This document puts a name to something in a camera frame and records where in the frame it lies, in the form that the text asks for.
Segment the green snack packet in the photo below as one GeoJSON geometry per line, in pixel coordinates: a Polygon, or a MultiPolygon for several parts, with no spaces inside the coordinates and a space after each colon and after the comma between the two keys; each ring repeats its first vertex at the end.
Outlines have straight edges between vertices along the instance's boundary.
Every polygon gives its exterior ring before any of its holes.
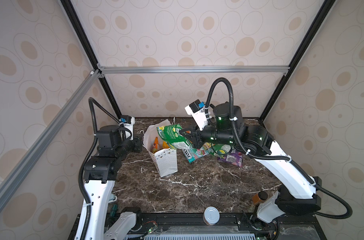
{"type": "Polygon", "coordinates": [[[211,150],[214,156],[225,159],[227,154],[233,151],[233,147],[230,145],[217,144],[212,145],[211,150]]]}

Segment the pink fruit candy packet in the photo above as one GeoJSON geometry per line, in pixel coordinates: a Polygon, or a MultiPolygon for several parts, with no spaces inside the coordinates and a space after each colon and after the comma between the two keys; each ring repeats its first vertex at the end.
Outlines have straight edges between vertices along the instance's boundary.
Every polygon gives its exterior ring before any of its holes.
{"type": "Polygon", "coordinates": [[[153,154],[155,154],[156,152],[158,152],[159,151],[159,142],[158,142],[158,137],[156,137],[155,138],[155,140],[154,140],[154,143],[153,143],[153,145],[152,145],[152,150],[151,150],[151,152],[153,153],[153,154]]]}

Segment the purple snack packet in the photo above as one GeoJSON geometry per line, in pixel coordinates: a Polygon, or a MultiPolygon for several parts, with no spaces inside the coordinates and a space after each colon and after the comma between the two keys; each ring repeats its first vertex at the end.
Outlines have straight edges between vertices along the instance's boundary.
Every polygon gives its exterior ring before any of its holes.
{"type": "Polygon", "coordinates": [[[243,154],[235,150],[222,157],[218,157],[218,160],[224,163],[235,165],[240,168],[243,167],[243,154]]]}

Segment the yellow snack bag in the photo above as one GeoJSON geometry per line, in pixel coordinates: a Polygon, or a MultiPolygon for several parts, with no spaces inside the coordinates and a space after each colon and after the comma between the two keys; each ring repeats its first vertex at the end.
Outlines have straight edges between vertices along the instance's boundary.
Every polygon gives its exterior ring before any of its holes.
{"type": "Polygon", "coordinates": [[[169,148],[170,148],[170,146],[168,145],[168,143],[167,143],[166,141],[163,141],[163,142],[162,142],[162,148],[163,148],[163,149],[169,149],[169,148]]]}

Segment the white paper bag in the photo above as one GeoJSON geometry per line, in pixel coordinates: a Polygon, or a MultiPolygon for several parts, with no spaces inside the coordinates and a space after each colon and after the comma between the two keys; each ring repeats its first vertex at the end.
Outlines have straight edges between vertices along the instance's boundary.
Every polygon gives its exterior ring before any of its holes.
{"type": "Polygon", "coordinates": [[[169,120],[164,120],[156,125],[151,125],[144,132],[143,138],[143,146],[146,148],[150,155],[150,158],[155,163],[155,166],[161,178],[174,174],[178,171],[176,149],[163,149],[163,140],[157,132],[157,127],[169,125],[171,125],[169,120]],[[151,150],[156,137],[158,137],[159,151],[153,154],[151,150]]]}

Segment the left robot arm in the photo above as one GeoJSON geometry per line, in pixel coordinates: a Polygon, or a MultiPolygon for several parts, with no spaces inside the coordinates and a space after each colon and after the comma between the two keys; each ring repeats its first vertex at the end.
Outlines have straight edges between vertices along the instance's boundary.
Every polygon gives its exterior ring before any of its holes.
{"type": "Polygon", "coordinates": [[[94,139],[78,174],[83,205],[75,239],[102,240],[107,207],[118,171],[130,153],[142,151],[143,135],[133,131],[134,117],[124,115],[118,119],[94,98],[89,98],[88,104],[94,139]],[[116,125],[99,128],[95,107],[116,121],[116,125]]]}

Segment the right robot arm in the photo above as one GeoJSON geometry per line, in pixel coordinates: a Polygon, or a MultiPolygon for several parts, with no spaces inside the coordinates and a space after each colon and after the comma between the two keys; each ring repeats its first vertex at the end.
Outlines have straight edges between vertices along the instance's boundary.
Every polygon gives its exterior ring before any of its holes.
{"type": "Polygon", "coordinates": [[[265,166],[281,182],[272,197],[257,205],[252,215],[253,222],[268,224],[282,215],[315,214],[337,220],[352,216],[351,206],[324,189],[320,178],[308,175],[264,127],[245,124],[241,108],[234,104],[234,91],[229,80],[216,79],[206,102],[196,100],[185,110],[196,124],[179,133],[195,149],[200,149],[205,143],[228,145],[265,166]],[[341,215],[321,213],[322,199],[317,195],[318,191],[338,201],[346,212],[341,215]]]}

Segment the teal Fox's candy packet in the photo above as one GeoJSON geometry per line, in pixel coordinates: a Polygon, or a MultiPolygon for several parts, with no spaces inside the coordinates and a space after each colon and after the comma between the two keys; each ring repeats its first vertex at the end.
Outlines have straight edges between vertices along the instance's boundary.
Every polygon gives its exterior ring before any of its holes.
{"type": "Polygon", "coordinates": [[[209,152],[205,149],[190,148],[183,149],[182,151],[190,164],[193,163],[195,160],[205,157],[209,154],[209,152]]]}

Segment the horizontal aluminium bar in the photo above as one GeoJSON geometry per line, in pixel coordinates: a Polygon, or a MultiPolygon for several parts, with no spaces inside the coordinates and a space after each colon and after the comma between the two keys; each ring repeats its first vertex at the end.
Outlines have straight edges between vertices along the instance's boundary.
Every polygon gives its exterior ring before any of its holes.
{"type": "Polygon", "coordinates": [[[93,74],[214,74],[214,73],[287,73],[289,66],[167,66],[167,67],[105,67],[93,74]]]}

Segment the brown bottle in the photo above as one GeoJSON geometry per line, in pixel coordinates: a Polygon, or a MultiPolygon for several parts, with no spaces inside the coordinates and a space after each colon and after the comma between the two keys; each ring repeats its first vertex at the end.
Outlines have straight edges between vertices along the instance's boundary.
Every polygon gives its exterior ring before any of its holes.
{"type": "Polygon", "coordinates": [[[267,199],[268,199],[269,195],[267,192],[265,191],[260,191],[258,192],[257,194],[255,194],[253,197],[252,197],[252,202],[255,206],[265,202],[267,199]]]}

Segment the white round cap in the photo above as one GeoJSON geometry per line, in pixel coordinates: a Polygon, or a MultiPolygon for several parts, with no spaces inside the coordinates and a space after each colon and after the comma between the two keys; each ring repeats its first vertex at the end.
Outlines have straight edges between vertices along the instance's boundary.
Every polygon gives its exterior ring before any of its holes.
{"type": "Polygon", "coordinates": [[[220,213],[215,207],[207,207],[203,213],[203,219],[206,225],[213,226],[220,220],[220,213]]]}

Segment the diagonal aluminium bar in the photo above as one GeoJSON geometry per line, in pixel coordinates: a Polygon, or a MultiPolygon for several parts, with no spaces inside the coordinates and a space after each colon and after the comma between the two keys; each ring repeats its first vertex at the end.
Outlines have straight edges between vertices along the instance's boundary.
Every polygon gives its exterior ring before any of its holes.
{"type": "Polygon", "coordinates": [[[0,185],[0,213],[100,75],[93,70],[0,185]]]}

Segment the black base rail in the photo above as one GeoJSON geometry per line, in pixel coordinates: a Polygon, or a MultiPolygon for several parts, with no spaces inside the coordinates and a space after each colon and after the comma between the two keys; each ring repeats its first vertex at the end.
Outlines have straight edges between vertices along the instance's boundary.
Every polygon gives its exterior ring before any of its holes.
{"type": "Polygon", "coordinates": [[[317,218],[282,216],[261,230],[252,226],[250,213],[221,213],[209,226],[199,213],[123,212],[111,227],[89,225],[87,240],[325,240],[317,218]]]}

